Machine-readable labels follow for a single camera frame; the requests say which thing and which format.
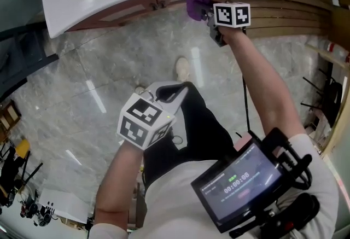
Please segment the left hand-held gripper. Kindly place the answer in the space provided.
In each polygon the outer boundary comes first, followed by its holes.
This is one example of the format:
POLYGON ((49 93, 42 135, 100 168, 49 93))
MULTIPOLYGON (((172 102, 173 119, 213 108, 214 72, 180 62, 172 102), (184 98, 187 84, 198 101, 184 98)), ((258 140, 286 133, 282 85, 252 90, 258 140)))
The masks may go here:
POLYGON ((159 81, 141 94, 133 93, 123 106, 117 134, 141 150, 163 139, 175 124, 189 89, 177 81, 159 81))

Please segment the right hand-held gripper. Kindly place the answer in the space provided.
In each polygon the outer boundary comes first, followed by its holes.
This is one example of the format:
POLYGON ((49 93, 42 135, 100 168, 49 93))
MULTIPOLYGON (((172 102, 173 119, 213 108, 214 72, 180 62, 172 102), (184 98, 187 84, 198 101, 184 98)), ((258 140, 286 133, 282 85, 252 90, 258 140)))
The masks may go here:
POLYGON ((248 3, 217 3, 201 9, 201 19, 207 20, 210 37, 219 46, 226 46, 218 27, 241 28, 244 32, 251 25, 251 11, 248 3))

